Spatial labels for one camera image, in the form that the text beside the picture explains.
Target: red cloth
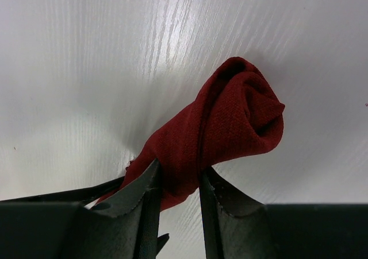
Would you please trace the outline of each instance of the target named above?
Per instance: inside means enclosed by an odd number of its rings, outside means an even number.
[[[157,158],[163,170],[161,210],[182,203],[197,189],[206,167],[274,149],[282,137],[284,108],[254,65],[230,58],[194,102],[147,140],[120,189]]]

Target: red towel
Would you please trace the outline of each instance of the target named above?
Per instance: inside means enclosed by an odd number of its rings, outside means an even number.
[[[197,189],[206,167],[274,149],[282,137],[284,107],[254,65],[230,58],[194,102],[147,140],[120,189],[157,158],[163,170],[161,210],[182,203]]]

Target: fabric fold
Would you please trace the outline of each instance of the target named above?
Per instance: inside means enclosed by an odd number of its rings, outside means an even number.
[[[207,80],[194,102],[147,140],[119,189],[157,158],[163,170],[161,210],[175,206],[198,188],[205,168],[274,149],[283,133],[284,108],[254,65],[230,58]]]

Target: white surface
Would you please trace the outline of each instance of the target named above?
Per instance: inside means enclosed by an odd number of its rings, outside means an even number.
[[[286,104],[275,151],[217,167],[262,202],[368,202],[367,0],[0,0],[0,199],[118,176],[243,56]],[[159,258],[204,258],[198,196]]]

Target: red fabric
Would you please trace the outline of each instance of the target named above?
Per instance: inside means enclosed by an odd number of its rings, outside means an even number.
[[[163,169],[161,210],[182,203],[206,167],[274,149],[282,137],[284,107],[254,65],[230,58],[194,102],[147,140],[120,189],[157,158]]]

